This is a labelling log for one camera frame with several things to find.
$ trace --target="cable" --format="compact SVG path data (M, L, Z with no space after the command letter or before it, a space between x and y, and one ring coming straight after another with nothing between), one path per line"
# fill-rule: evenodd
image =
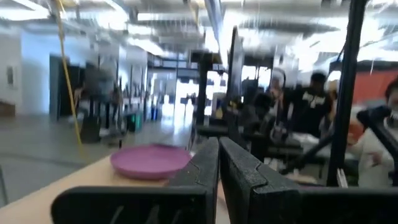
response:
M63 70L65 71L65 79L67 80L68 94L69 94L69 99L70 99L70 107L72 109L73 121L75 123L75 132L76 132L76 138L77 138L77 143L78 143L78 151L79 151L81 158L83 158L83 160L85 162L89 162L86 152L84 151L83 144L81 143L80 128L79 128L79 124L77 121L75 103L74 103L73 94L72 94L72 87L70 85L67 60L66 60L66 56L65 56L65 48L63 45L64 33L63 33L63 26L62 26L62 22L61 22L61 12L60 12L63 9L63 5L60 0L56 0L55 2L56 2L55 3L56 6L57 6L58 36L60 38L60 45L61 45L62 65L63 65Z

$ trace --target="man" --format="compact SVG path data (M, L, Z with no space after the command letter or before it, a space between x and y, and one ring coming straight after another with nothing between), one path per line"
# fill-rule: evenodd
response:
M284 96L284 116L287 117L290 104L293 112L287 122L289 130L311 134L320 138L320 122L332 110L332 100L324 91L326 76L315 72L309 87L298 88Z
M398 80L389 84L385 92L388 107L392 112L398 111ZM398 118L393 116L384 120L384 126L394 136L398 137ZM394 161L369 128L358 139L354 140L352 134L348 135L347 150L359 159L358 185L367 188L390 187L392 184L389 172L394 170Z

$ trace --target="purple plate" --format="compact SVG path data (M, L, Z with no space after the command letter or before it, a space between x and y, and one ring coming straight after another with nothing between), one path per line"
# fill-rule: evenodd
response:
M168 179L191 160L184 147L151 144L121 149L111 155L111 164L120 174L144 180Z

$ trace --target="ceiling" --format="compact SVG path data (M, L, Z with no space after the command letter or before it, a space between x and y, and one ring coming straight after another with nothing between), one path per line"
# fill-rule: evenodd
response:
M221 0L223 42L230 45L232 28L238 26L247 54L264 56L279 52L304 58L311 54L317 55L311 57L312 63L318 62L325 58L325 53L339 52L345 41L349 1L331 2ZM164 57L186 55L190 50L218 50L204 0L62 0L62 3L67 33L86 35L97 43L129 45L150 40ZM48 19L50 14L46 11L54 9L52 0L0 0L0 24L6 21L9 26L21 26L29 32L53 34L57 26L54 19ZM21 11L30 17L12 17L8 11ZM364 24L361 45L398 50L395 0L370 1Z

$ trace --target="desk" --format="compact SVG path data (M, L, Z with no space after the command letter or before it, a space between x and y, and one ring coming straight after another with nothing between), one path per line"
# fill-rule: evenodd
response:
M116 174L109 157L70 174L24 198L0 209L0 223L9 224L51 224L50 206L55 197L66 189L77 186L163 186L163 181L130 180ZM228 220L226 207L218 206L218 224Z

